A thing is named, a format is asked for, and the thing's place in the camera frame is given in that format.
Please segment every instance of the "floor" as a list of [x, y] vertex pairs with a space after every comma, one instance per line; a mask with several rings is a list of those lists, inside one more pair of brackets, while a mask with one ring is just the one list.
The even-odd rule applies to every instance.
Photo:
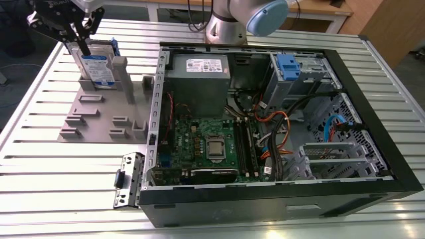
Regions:
[[[124, 6], [104, 7], [104, 18], [148, 20], [148, 11], [144, 8]], [[160, 21], [165, 22], [188, 22], [188, 13], [185, 11], [169, 13], [165, 9], [160, 9], [158, 18]], [[198, 22], [201, 19], [202, 14], [200, 12], [194, 13], [194, 21]], [[0, 87], [0, 131], [56, 45], [55, 40], [36, 32], [31, 33], [31, 37], [36, 43], [36, 51], [29, 56], [11, 58], [0, 51], [0, 72], [9, 79], [9, 84]], [[425, 61], [417, 60], [414, 55], [409, 54], [394, 69], [394, 72], [418, 104], [425, 108]]]

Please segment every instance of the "metal rail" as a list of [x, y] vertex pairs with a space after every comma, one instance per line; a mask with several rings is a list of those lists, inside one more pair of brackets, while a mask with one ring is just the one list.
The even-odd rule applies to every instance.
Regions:
[[[202, 42], [186, 25], [104, 20], [93, 39], [120, 42], [133, 81], [153, 75], [158, 41]], [[369, 42], [357, 36], [277, 31], [250, 45], [334, 49], [345, 61], [397, 147], [425, 184], [425, 117]], [[345, 218], [153, 228], [142, 211], [112, 210], [121, 155], [144, 145], [57, 143], [79, 90], [80, 73], [59, 44], [0, 136], [0, 236], [153, 238], [418, 238], [425, 235], [425, 192]]]

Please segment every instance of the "black cable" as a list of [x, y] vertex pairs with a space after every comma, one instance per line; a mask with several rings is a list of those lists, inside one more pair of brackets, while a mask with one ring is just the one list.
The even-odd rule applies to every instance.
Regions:
[[290, 28], [289, 28], [288, 30], [292, 30], [292, 29], [296, 27], [296, 25], [297, 25], [297, 23], [298, 23], [298, 20], [300, 20], [300, 18], [301, 18], [301, 5], [300, 5], [298, 0], [294, 0], [294, 1], [297, 2], [297, 5], [298, 5], [297, 15], [296, 15], [296, 17], [294, 17], [292, 26], [290, 26]]
[[[204, 12], [204, 7], [205, 7], [205, 3], [204, 3], [204, 0], [202, 0], [202, 17], [204, 17], [204, 14], [205, 14], [205, 12]], [[188, 0], [188, 15], [189, 15], [189, 30], [190, 30], [192, 32], [201, 32], [201, 31], [205, 29], [208, 23], [209, 23], [210, 20], [212, 20], [212, 16], [213, 16], [213, 0], [212, 0], [210, 17], [209, 17], [209, 19], [208, 19], [208, 22], [201, 26], [201, 28], [198, 28], [198, 27], [193, 24], [193, 20], [192, 20], [192, 10], [190, 10], [190, 0]]]
[[[298, 107], [301, 105], [304, 105], [312, 98], [314, 98], [314, 97], [333, 97], [333, 96], [337, 96], [338, 94], [340, 94], [340, 92], [330, 91], [330, 92], [318, 92], [318, 93], [314, 93], [314, 94], [310, 94], [310, 95], [301, 97], [288, 108], [288, 110], [286, 110], [288, 117], [298, 109]], [[277, 135], [277, 130], [285, 121], [286, 121], [285, 117], [281, 117], [277, 124], [274, 125], [274, 128], [272, 130], [272, 135], [270, 135], [269, 140], [268, 140], [268, 150], [270, 153], [270, 158], [276, 162], [276, 173], [277, 173], [276, 180], [277, 181], [282, 181], [284, 178], [282, 178], [282, 170], [281, 170], [281, 158], [280, 158], [278, 149], [277, 149], [277, 145], [276, 145], [276, 135]]]
[[241, 111], [241, 113], [242, 113], [244, 115], [248, 115], [248, 112], [250, 111], [250, 109], [246, 110], [246, 109], [244, 108], [244, 106], [241, 105], [241, 103], [240, 103], [240, 101], [238, 101], [238, 93], [249, 93], [249, 92], [256, 93], [257, 90], [250, 89], [250, 88], [245, 88], [245, 89], [244, 89], [244, 88], [238, 88], [238, 89], [236, 90], [234, 94], [233, 94], [234, 104], [236, 104], [238, 110]]

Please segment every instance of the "power supply label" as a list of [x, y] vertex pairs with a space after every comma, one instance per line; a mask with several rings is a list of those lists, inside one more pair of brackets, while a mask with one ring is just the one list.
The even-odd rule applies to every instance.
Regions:
[[112, 71], [107, 66], [108, 58], [105, 56], [81, 56], [81, 61], [92, 82], [100, 86], [112, 86], [114, 80]]
[[188, 59], [186, 72], [222, 72], [221, 60]]

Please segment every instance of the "wire bundle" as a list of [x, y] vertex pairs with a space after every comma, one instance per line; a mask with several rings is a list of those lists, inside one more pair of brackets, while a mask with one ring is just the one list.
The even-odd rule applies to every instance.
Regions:
[[164, 144], [164, 142], [166, 141], [168, 132], [170, 131], [170, 126], [172, 126], [172, 122], [173, 122], [173, 110], [174, 110], [174, 107], [173, 107], [173, 104], [174, 104], [173, 97], [172, 97], [170, 93], [168, 93], [168, 92], [166, 92], [166, 95], [168, 95], [168, 98], [170, 99], [170, 118], [169, 118], [169, 120], [168, 120], [166, 131], [165, 131], [165, 135], [164, 135], [164, 139], [162, 139], [161, 144]]
[[[202, 23], [205, 21], [204, 19], [204, 8], [205, 8], [205, 0], [202, 0]], [[205, 27], [208, 26], [208, 23], [210, 22], [212, 16], [213, 16], [213, 0], [212, 0], [212, 12], [210, 12], [210, 17], [208, 19], [208, 22], [198, 28], [194, 24], [193, 24], [193, 20], [192, 20], [192, 10], [190, 10], [190, 0], [188, 0], [188, 15], [189, 15], [189, 30], [192, 32], [201, 32]]]

